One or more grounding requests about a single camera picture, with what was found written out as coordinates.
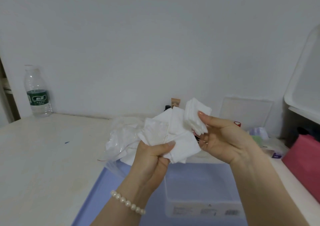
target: green label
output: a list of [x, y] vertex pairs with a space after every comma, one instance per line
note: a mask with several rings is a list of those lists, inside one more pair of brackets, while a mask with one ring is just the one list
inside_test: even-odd
[[49, 103], [46, 90], [33, 90], [27, 92], [31, 106], [40, 106]]

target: clear plastic bottle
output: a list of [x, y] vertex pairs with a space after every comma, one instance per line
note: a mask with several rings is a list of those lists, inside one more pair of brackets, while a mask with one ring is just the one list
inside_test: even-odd
[[47, 117], [52, 113], [48, 91], [40, 71], [33, 65], [25, 65], [24, 87], [26, 89], [33, 115]]

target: person's left hand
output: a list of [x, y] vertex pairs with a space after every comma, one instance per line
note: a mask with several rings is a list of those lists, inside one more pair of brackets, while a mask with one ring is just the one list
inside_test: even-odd
[[155, 146], [140, 142], [129, 176], [139, 180], [150, 192], [154, 192], [161, 184], [170, 163], [162, 155], [169, 153], [175, 145], [174, 141]]

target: pink box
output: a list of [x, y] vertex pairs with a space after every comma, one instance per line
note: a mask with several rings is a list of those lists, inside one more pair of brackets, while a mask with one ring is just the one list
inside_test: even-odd
[[311, 135], [299, 135], [282, 161], [320, 203], [320, 143]]

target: hand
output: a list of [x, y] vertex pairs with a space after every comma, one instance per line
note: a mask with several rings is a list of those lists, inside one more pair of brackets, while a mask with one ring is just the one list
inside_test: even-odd
[[198, 116], [208, 127], [208, 133], [199, 136], [199, 146], [217, 159], [230, 164], [238, 161], [252, 147], [258, 147], [252, 137], [232, 121], [200, 111]]
[[170, 163], [162, 155], [174, 148], [175, 142], [149, 146], [140, 142], [129, 176], [135, 178], [150, 192], [154, 192], [161, 184]]

